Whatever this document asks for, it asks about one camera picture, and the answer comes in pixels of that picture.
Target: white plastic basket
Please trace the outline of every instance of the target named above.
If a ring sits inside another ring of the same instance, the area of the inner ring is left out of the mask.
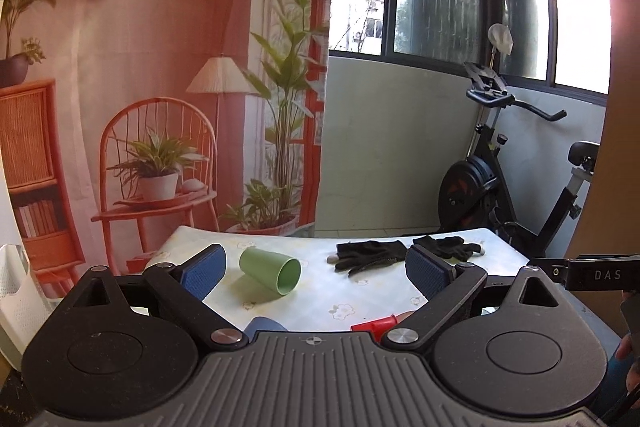
[[[0,351],[17,370],[24,350],[52,311],[24,248],[0,247]]]

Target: window frame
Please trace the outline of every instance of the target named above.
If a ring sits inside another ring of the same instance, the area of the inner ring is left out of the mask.
[[[480,0],[480,25],[481,35],[486,35],[489,26],[495,22],[502,21],[502,4],[504,0]],[[398,0],[384,0],[383,11],[383,33],[380,55],[370,55],[358,52],[346,52],[329,49],[330,57],[359,58],[361,60],[373,60],[376,62],[386,62],[399,66],[410,66],[424,70],[438,71],[440,73],[455,74],[466,77],[466,70],[462,64],[446,62],[435,58],[422,57],[420,55],[410,55],[396,52],[394,50],[394,40],[396,34],[396,10]],[[488,39],[482,38],[480,44],[480,61],[488,63],[491,55],[491,46]],[[500,54],[496,55],[496,69],[499,70]],[[549,0],[549,44],[547,53],[546,79],[537,80],[523,76],[511,74],[501,75],[509,86],[523,87],[541,92],[548,92],[575,98],[583,102],[595,105],[606,106],[607,94],[597,91],[580,89],[578,87],[563,86],[556,84],[556,64],[558,60],[558,0]]]

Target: human hand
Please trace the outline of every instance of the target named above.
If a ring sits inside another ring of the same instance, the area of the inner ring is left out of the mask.
[[[633,295],[633,293],[622,292],[623,300],[627,300],[631,295]],[[624,360],[626,359],[626,357],[629,356],[631,352],[633,352],[633,349],[631,346],[631,334],[627,333],[625,337],[622,339],[622,341],[620,342],[620,345],[618,346],[618,350],[616,351],[616,355],[615,355],[616,359]],[[632,364],[631,368],[629,369],[629,372],[626,374],[626,391],[628,393],[631,393],[631,391],[633,391],[635,387],[639,384],[640,384],[640,370],[638,368],[638,361],[636,360]],[[631,406],[631,409],[640,409],[640,400],[638,400],[635,404],[633,404]]]

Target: exercise bike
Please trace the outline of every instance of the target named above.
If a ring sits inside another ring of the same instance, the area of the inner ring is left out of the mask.
[[[472,87],[466,95],[482,107],[469,146],[467,158],[454,163],[442,180],[438,195],[438,232],[455,232],[488,228],[527,258],[545,257],[545,250],[570,216],[577,219],[582,209],[575,204],[583,182],[591,182],[599,144],[576,142],[569,149],[572,177],[562,190],[556,205],[539,233],[517,222],[504,174],[498,162],[500,148],[507,143],[504,134],[495,137],[495,125],[500,111],[510,105],[526,109],[549,122],[566,117],[563,109],[547,114],[530,103],[516,100],[507,85],[494,70],[471,62],[465,63]]]

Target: black glove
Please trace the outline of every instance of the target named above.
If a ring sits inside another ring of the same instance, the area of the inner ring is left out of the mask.
[[[327,262],[335,263],[337,272],[349,270],[349,277],[371,267],[390,266],[406,258],[406,246],[401,241],[341,243],[337,250],[337,255],[330,255]]]
[[[442,239],[434,239],[429,235],[414,239],[414,245],[425,247],[431,253],[441,257],[442,259],[451,259],[455,257],[459,261],[466,262],[475,253],[481,253],[482,247],[476,243],[468,243],[457,235],[452,237],[443,237]]]

